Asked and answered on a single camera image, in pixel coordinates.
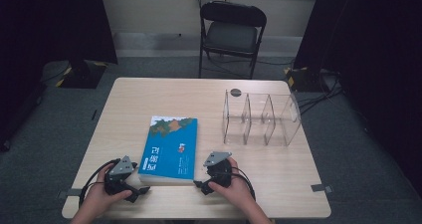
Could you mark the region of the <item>black stand base plate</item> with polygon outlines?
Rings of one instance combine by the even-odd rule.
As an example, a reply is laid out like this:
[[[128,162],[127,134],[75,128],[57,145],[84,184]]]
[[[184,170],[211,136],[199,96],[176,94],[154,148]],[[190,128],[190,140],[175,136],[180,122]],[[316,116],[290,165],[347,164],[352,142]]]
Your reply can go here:
[[[70,61],[56,86],[65,89],[95,89],[106,68],[107,64],[102,62]]]
[[[329,91],[321,73],[314,73],[308,68],[286,68],[284,73],[287,84],[294,92],[327,93]]]

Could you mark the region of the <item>person's right hand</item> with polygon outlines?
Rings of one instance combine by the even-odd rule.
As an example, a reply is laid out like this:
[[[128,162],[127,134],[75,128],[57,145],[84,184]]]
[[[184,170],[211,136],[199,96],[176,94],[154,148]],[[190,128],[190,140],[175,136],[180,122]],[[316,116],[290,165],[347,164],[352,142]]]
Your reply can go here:
[[[246,182],[242,178],[237,177],[237,162],[231,157],[229,157],[228,160],[232,166],[233,173],[231,185],[229,187],[223,187],[210,181],[208,186],[225,197],[231,204],[242,210],[245,215],[250,215],[257,210],[258,205],[252,197]]]

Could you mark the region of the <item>black folding chair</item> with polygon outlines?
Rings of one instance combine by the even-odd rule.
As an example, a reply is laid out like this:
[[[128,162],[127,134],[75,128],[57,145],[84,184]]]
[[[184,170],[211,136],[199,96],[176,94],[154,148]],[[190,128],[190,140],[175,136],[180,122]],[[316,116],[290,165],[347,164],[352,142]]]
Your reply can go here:
[[[250,59],[249,78],[253,78],[266,14],[255,6],[226,1],[211,1],[200,7],[200,51],[198,77],[202,76],[202,58],[206,53]]]

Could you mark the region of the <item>blue book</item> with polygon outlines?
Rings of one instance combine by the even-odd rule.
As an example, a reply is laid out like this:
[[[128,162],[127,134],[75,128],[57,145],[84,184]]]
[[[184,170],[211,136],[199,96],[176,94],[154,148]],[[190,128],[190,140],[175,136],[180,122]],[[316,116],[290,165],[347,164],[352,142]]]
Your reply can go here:
[[[190,185],[195,174],[195,117],[154,115],[150,121],[138,176],[148,185]]]

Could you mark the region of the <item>clear acrylic book rack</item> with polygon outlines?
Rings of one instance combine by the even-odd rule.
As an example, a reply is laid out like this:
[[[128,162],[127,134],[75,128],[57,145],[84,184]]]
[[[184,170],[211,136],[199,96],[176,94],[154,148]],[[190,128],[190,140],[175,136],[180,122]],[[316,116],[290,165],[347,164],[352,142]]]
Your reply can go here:
[[[302,125],[293,95],[227,91],[223,109],[223,142],[238,145],[289,146]]]

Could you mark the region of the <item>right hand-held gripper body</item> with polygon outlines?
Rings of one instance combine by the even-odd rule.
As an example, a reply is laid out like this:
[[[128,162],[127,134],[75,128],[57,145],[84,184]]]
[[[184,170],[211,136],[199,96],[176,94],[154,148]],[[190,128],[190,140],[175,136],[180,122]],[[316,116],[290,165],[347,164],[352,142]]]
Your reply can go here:
[[[210,180],[223,187],[231,184],[232,165],[228,158],[232,155],[226,151],[212,151],[203,166],[207,168]]]

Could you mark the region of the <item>black curtain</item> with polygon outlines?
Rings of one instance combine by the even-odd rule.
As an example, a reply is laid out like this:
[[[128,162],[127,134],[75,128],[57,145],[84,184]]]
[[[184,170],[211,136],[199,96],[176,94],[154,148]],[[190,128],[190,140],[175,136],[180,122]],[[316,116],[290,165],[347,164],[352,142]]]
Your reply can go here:
[[[339,73],[422,197],[422,0],[316,0],[295,65]]]
[[[53,61],[117,62],[103,0],[0,0],[0,152]]]

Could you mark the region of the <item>person's left hand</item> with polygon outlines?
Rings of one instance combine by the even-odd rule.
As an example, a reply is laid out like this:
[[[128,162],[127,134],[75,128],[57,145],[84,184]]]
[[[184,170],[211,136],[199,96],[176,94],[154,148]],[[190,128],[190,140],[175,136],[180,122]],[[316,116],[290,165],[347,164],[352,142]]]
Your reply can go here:
[[[98,217],[105,213],[113,204],[124,200],[132,194],[130,190],[124,190],[117,194],[109,195],[106,193],[105,184],[96,181],[90,188],[83,206],[94,217]]]

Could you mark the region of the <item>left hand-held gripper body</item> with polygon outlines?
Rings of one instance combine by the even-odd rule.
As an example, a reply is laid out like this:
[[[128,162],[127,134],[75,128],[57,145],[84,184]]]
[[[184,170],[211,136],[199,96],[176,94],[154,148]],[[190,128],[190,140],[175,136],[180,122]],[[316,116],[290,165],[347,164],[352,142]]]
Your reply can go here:
[[[105,173],[106,193],[114,195],[124,190],[130,190],[133,195],[138,195],[139,191],[125,182],[125,180],[131,176],[135,168],[136,163],[132,163],[127,155],[120,159]]]

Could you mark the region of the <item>grey tape strip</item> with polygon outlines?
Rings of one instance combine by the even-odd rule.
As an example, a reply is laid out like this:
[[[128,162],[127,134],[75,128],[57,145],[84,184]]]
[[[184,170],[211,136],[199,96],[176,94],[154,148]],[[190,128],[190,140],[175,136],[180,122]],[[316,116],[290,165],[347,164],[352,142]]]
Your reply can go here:
[[[333,189],[330,185],[324,185],[324,184],[313,184],[311,185],[313,192],[319,192],[323,191],[325,193],[332,193]]]
[[[79,188],[71,188],[68,190],[62,190],[58,193],[58,198],[67,199],[69,196],[80,196],[82,190]]]

